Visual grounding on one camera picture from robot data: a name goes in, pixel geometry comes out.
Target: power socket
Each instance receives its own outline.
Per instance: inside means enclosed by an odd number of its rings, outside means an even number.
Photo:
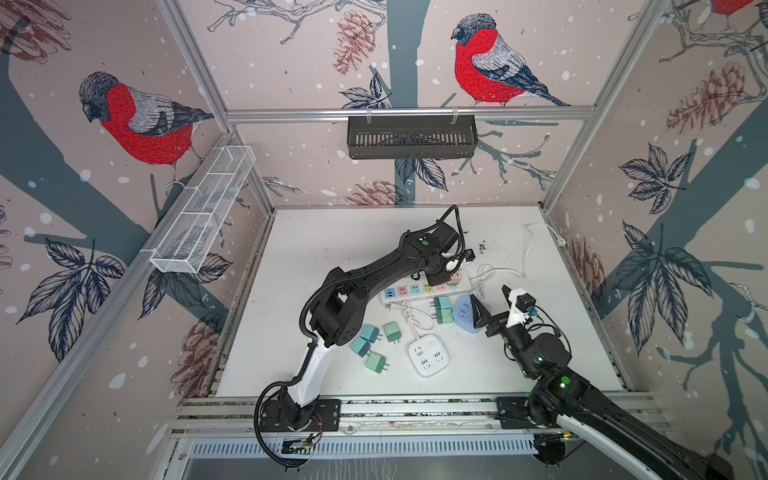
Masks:
[[[436,336],[429,334],[408,345],[408,355],[419,375],[433,376],[448,366],[448,350]]]

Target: wire mesh basket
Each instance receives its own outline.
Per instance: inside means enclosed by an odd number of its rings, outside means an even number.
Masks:
[[[474,115],[350,117],[346,143],[355,160],[469,158],[478,132]]]
[[[152,253],[150,261],[159,271],[196,273],[200,269],[253,163],[250,147],[221,149]]]

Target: bird's red breast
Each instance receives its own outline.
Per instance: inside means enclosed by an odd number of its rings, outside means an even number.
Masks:
[[[136,160],[146,164],[174,164],[192,144],[192,125],[165,135],[141,135],[128,127],[136,114],[136,104],[128,88],[119,84],[107,94],[111,120],[101,124],[115,140]]]
[[[467,45],[456,43],[456,81],[464,91],[476,101],[506,103],[511,98],[525,93],[525,90],[502,84],[486,78],[472,64],[472,56],[486,53],[496,43],[498,32],[491,28],[484,28],[469,40]]]
[[[730,15],[754,1],[755,0],[711,0],[711,8],[713,13]]]

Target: red-breasted bird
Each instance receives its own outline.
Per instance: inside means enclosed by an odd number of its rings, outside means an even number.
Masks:
[[[468,15],[451,35],[456,43],[456,80],[475,99],[505,105],[516,97],[540,97],[555,105],[566,103],[549,94],[525,59],[509,48],[496,30],[493,17],[485,13]]]
[[[80,102],[88,121],[98,118],[133,158],[146,164],[174,166],[166,191],[180,184],[176,161],[192,148],[195,129],[214,117],[165,95],[145,94],[103,71],[89,75],[80,85]]]

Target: power strip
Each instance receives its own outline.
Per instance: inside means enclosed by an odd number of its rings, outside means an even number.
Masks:
[[[451,360],[440,339],[432,334],[424,335],[408,345],[408,355],[421,376],[435,375],[448,366]]]
[[[389,305],[392,302],[422,300],[441,295],[457,295],[469,293],[472,285],[466,270],[459,270],[451,275],[447,283],[429,286],[426,279],[414,280],[410,276],[400,279],[389,288],[381,292],[382,303]]]

